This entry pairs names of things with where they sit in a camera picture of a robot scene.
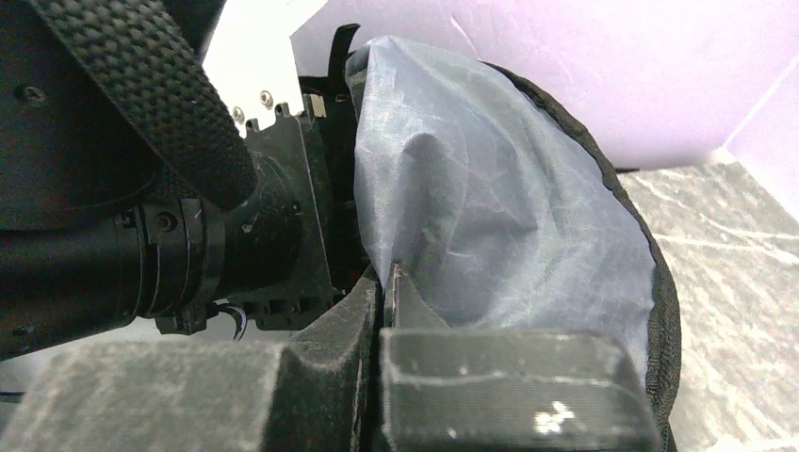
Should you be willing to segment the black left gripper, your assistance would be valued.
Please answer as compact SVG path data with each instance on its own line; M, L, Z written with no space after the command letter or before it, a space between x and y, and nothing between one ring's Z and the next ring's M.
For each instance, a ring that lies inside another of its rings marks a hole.
M239 303L261 331L299 331L352 290L367 266L352 195L356 119L343 85L301 80L304 112L245 138L260 212L241 227L249 270L264 271Z

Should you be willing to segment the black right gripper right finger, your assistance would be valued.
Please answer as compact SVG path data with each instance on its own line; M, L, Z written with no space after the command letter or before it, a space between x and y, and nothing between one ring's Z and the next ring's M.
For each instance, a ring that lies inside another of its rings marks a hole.
M402 266L384 289L383 451L658 451L627 352L587 331L455 330Z

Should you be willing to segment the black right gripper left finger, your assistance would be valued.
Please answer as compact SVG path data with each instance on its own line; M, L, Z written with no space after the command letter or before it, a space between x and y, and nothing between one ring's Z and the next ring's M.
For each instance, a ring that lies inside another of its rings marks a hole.
M372 274L285 340L101 343L57 355L5 451L367 451L375 398Z

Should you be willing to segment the black student backpack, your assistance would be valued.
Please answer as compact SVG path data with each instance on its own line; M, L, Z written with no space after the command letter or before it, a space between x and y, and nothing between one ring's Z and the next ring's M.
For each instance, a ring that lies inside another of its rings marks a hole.
M352 195L367 258L355 285L372 274L381 288L367 451L383 451L380 332L396 265L455 330L614 339L654 414L658 451L672 450L675 283L587 129L531 81L492 64L395 37L350 51Z

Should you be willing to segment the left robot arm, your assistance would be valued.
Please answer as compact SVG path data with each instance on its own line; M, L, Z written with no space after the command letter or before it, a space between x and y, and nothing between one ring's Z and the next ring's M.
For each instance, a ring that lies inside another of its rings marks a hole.
M1 357L138 317L191 335L301 330L367 265L344 80L292 76L302 113L226 107L203 70L229 1L1 5Z

